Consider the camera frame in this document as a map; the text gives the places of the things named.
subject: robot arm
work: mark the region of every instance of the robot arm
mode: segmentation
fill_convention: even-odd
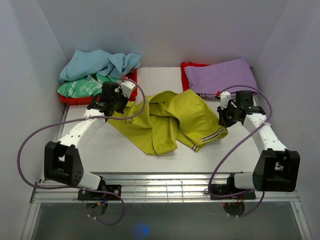
[[[94,97],[82,117],[112,116],[114,111],[123,113],[135,88],[130,81],[103,83],[102,93]],[[44,177],[71,187],[104,191],[105,180],[84,171],[79,150],[106,121],[105,118],[88,118],[77,123],[57,142],[48,142],[44,149]]]
[[[297,151],[288,150],[273,132],[270,124],[265,123],[266,114],[262,107],[254,106],[251,91],[236,92],[235,102],[229,92],[219,95],[219,124],[228,128],[237,122],[252,133],[264,124],[252,138],[260,158],[253,172],[236,173],[233,178],[237,189],[257,191],[293,192],[296,188],[300,156]]]

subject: white table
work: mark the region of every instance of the white table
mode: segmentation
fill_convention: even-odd
[[[181,93],[180,67],[145,67],[138,69],[138,83],[146,95],[165,90]],[[142,101],[138,93],[137,102]],[[217,113],[217,102],[208,101]],[[66,120],[80,118],[86,106],[71,106]],[[64,126],[64,136],[75,124]],[[226,153],[248,131],[237,123],[228,128],[224,139],[207,143],[199,152],[177,141],[178,148],[161,156],[146,155],[109,123],[103,125],[92,136],[80,156],[86,171],[94,173],[211,173]],[[221,166],[220,173],[252,172],[259,158],[258,149],[252,139],[242,144]]]

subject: green cloth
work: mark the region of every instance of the green cloth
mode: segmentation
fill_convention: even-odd
[[[129,102],[124,114],[115,112],[113,117],[132,116],[142,106],[143,102]],[[109,119],[108,123],[146,154],[162,155],[178,147],[176,140],[198,152],[206,143],[224,138],[228,131],[218,121],[205,101],[189,89],[180,94],[164,91],[147,96],[140,115],[122,121]]]
[[[81,78],[75,81],[67,81],[58,88],[58,93],[66,98],[74,99],[91,97],[102,92],[102,84],[104,82],[117,81],[117,79],[111,76],[96,74],[96,76],[92,76],[89,80]]]

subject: red container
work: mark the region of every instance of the red container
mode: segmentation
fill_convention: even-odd
[[[133,71],[133,73],[128,73],[127,75],[128,79],[131,79],[138,82],[138,70],[137,68]],[[136,100],[136,97],[138,95],[138,88],[136,87],[135,90],[131,93],[129,101],[134,102]],[[88,105],[92,101],[92,96],[90,97],[79,97],[79,98],[72,98],[72,97],[64,97],[60,95],[60,101],[67,104],[68,106],[77,106],[77,105]]]

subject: black and white stripe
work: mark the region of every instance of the black and white stripe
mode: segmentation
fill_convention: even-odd
[[[201,138],[201,140],[202,140],[202,141],[208,141],[208,140],[210,140],[210,139],[213,139],[214,137],[218,136],[223,130],[224,130],[223,127],[220,127],[220,128],[218,129],[218,131],[216,131],[215,133],[213,133],[213,134],[211,134],[211,135],[209,135],[209,136],[206,136],[206,137],[204,137],[204,138]]]

